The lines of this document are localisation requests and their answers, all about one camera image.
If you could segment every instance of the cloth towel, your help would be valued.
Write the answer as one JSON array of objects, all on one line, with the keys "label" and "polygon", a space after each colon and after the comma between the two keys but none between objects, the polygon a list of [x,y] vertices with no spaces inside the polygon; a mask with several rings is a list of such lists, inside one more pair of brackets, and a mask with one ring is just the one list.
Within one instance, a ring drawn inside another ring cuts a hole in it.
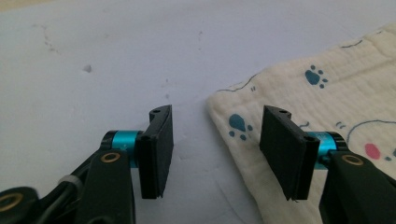
[{"label": "cloth towel", "polygon": [[327,171],[315,171],[306,201],[287,201],[259,142],[264,105],[288,110],[306,132],[337,132],[349,149],[396,178],[396,23],[315,57],[276,64],[219,90],[207,109],[264,223],[321,223]]}]

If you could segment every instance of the blue anodized part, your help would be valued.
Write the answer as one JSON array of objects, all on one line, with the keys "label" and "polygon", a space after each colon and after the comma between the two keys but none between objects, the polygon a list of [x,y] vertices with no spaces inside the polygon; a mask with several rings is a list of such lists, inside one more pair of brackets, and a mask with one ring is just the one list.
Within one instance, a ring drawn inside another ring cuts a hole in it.
[{"label": "blue anodized part", "polygon": [[319,149],[318,149],[318,158],[317,158],[317,162],[315,163],[315,169],[316,170],[326,170],[327,168],[318,162],[319,158],[321,156],[326,156],[327,152],[329,150],[336,150],[337,145],[335,144],[334,139],[332,138],[332,136],[329,133],[308,132],[308,134],[310,136],[316,137],[317,139],[320,140],[320,145],[319,145]]},{"label": "blue anodized part", "polygon": [[134,143],[138,134],[139,131],[117,131],[111,144],[111,148],[127,151],[131,168],[137,168]]}]

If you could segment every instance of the blue paw print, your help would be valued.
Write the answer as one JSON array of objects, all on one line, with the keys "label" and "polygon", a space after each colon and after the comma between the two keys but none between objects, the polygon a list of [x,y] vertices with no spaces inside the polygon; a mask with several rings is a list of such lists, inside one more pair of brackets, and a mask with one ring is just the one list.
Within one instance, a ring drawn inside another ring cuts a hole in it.
[{"label": "blue paw print", "polygon": [[[322,70],[318,70],[318,71],[315,71],[315,70],[316,70],[316,67],[314,65],[311,65],[311,69],[305,71],[306,80],[308,80],[309,84],[311,84],[313,86],[318,85],[319,82],[320,82],[321,76],[323,76],[323,71]],[[323,78],[321,81],[323,83],[326,83],[329,80],[326,79],[326,78]],[[324,88],[324,84],[323,83],[321,83],[319,85],[321,89]]]},{"label": "blue paw print", "polygon": [[[241,116],[237,115],[237,114],[233,114],[230,116],[229,119],[230,122],[230,126],[232,128],[235,128],[236,130],[239,130],[242,132],[242,134],[239,136],[243,141],[247,140],[247,136],[245,135],[245,133],[247,132],[247,129],[249,131],[253,131],[253,127],[251,125],[248,125],[246,127],[245,121],[244,119],[242,119]],[[230,131],[228,133],[231,137],[235,137],[235,132],[234,131]]]}]

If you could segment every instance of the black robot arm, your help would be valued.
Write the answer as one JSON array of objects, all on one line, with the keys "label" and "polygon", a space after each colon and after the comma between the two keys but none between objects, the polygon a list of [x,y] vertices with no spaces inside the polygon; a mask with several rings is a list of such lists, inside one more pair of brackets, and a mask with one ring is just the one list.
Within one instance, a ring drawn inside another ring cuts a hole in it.
[{"label": "black robot arm", "polygon": [[172,106],[149,112],[145,132],[110,131],[101,146],[46,197],[32,188],[0,193],[2,224],[134,224],[130,168],[138,168],[142,198],[163,196],[173,151]]},{"label": "black robot arm", "polygon": [[394,179],[351,152],[338,133],[305,133],[290,119],[290,112],[265,106],[260,141],[287,200],[306,200],[314,169],[325,167],[323,223],[396,223]]}]

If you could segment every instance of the black finger pad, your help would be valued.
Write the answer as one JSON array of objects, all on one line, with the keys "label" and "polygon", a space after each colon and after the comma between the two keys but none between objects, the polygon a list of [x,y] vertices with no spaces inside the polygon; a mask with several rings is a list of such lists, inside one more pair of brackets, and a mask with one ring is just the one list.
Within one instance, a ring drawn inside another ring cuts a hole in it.
[{"label": "black finger pad", "polygon": [[172,106],[165,105],[149,112],[148,129],[136,138],[142,198],[163,196],[174,146]]},{"label": "black finger pad", "polygon": [[260,150],[286,199],[306,200],[320,141],[309,136],[290,119],[290,112],[264,106]]}]

